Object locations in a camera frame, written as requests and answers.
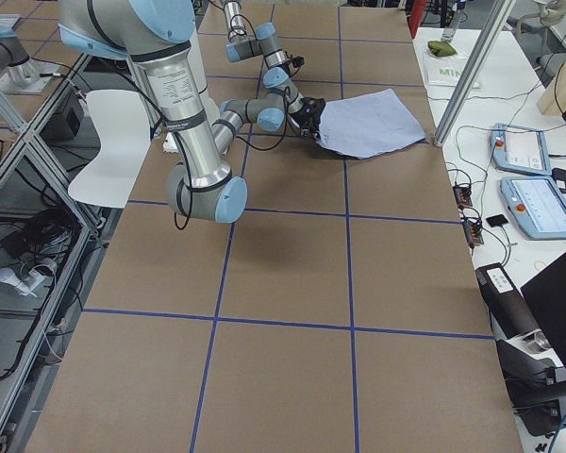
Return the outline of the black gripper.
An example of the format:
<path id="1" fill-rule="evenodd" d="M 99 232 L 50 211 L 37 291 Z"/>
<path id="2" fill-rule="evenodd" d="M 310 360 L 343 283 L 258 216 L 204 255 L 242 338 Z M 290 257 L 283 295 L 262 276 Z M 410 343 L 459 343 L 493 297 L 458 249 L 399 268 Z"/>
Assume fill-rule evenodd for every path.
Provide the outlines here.
<path id="1" fill-rule="evenodd" d="M 317 140 L 320 138 L 321 116 L 325 110 L 323 98 L 301 97 L 299 107 L 291 113 L 291 119 L 302 137 Z"/>

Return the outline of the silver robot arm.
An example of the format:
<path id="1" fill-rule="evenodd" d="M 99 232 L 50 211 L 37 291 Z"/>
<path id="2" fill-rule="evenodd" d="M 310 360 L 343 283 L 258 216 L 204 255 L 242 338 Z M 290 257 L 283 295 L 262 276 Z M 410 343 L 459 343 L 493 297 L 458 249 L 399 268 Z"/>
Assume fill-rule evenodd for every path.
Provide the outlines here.
<path id="1" fill-rule="evenodd" d="M 223 103 L 210 121 L 189 60 L 196 30 L 190 1 L 61 1 L 59 32 L 63 43 L 80 53 L 130 59 L 142 68 L 155 96 L 154 105 L 183 161 L 170 173 L 168 204 L 188 219 L 230 224 L 242 215 L 247 185 L 234 176 L 223 153 L 242 126 L 256 124 L 275 132 L 293 120 L 305 137 L 317 139 L 323 98 L 307 97 L 291 79 L 291 58 L 272 23 L 247 31 L 238 1 L 224 1 L 226 55 L 237 62 L 261 57 L 267 65 L 262 98 Z"/>
<path id="2" fill-rule="evenodd" d="M 241 12 L 239 1 L 219 1 L 219 9 L 225 17 L 228 43 L 225 52 L 230 62 L 261 57 L 266 65 L 266 88 L 297 87 L 291 80 L 290 66 L 293 57 L 281 46 L 275 26 L 267 22 L 253 27 Z"/>

